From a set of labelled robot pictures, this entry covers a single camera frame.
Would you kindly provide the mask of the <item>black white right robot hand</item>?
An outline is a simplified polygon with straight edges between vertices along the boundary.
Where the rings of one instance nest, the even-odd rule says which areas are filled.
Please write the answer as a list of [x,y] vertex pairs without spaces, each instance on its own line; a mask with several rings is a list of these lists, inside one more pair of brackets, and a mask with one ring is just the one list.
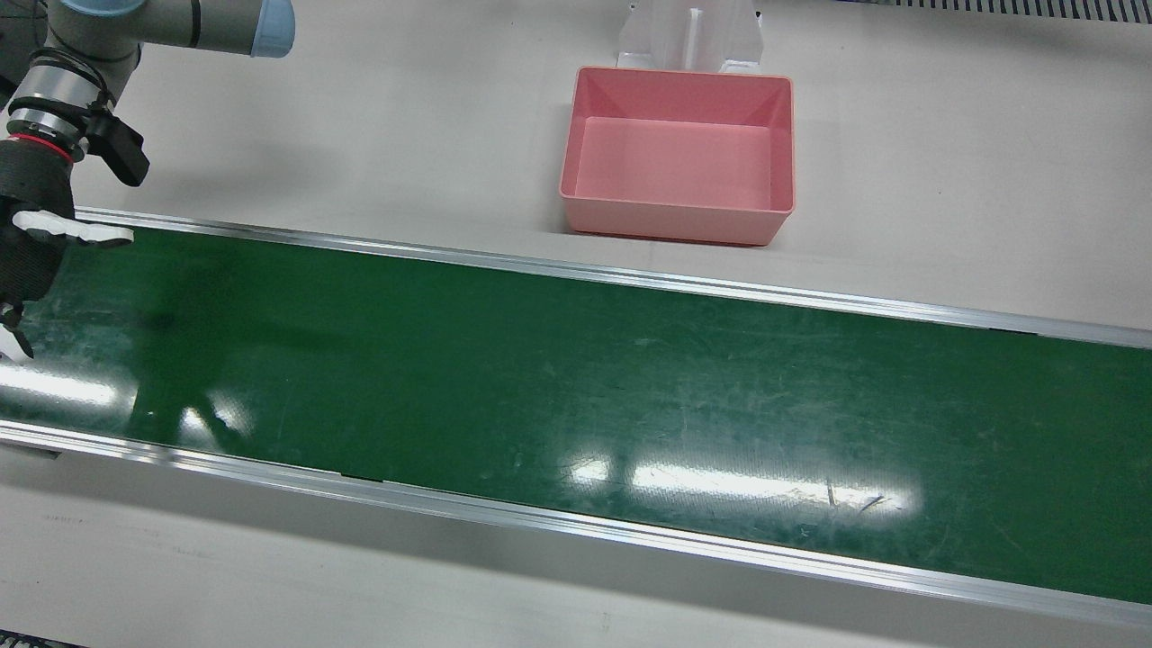
[[35,357],[20,323],[25,306],[50,292],[66,250],[132,243],[131,229],[76,219],[71,169],[69,156],[46,140],[13,135],[1,144],[3,357],[13,364]]

